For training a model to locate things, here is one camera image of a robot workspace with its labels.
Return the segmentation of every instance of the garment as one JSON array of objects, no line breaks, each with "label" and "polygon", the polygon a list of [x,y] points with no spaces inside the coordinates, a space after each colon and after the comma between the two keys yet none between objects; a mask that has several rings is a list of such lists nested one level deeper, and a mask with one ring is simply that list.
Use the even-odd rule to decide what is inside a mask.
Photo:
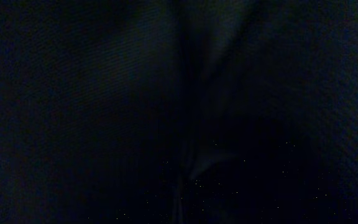
[{"label": "garment", "polygon": [[358,211],[358,2],[0,1],[0,223],[113,221],[231,117],[307,139]]}]

